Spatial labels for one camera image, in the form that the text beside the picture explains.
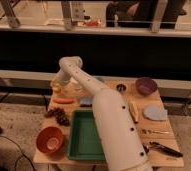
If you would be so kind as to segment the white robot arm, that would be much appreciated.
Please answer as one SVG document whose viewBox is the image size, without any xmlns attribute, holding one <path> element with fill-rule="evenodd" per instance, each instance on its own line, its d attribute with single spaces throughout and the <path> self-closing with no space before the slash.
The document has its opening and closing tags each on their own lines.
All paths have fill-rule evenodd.
<svg viewBox="0 0 191 171">
<path fill-rule="evenodd" d="M 54 80 L 67 85 L 73 77 L 92 94 L 93 115 L 109 171 L 153 171 L 122 95 L 84 72 L 82 65 L 78 56 L 62 57 Z"/>
</svg>

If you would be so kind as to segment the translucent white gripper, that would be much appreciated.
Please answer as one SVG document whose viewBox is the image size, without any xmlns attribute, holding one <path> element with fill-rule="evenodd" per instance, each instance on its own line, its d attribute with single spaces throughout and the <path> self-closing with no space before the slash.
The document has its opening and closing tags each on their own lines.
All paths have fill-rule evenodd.
<svg viewBox="0 0 191 171">
<path fill-rule="evenodd" d="M 51 81 L 51 88 L 53 85 L 59 85 L 61 87 L 60 93 L 53 92 L 55 97 L 76 97 L 82 92 L 82 87 L 79 83 L 61 70 L 57 72 Z"/>
</svg>

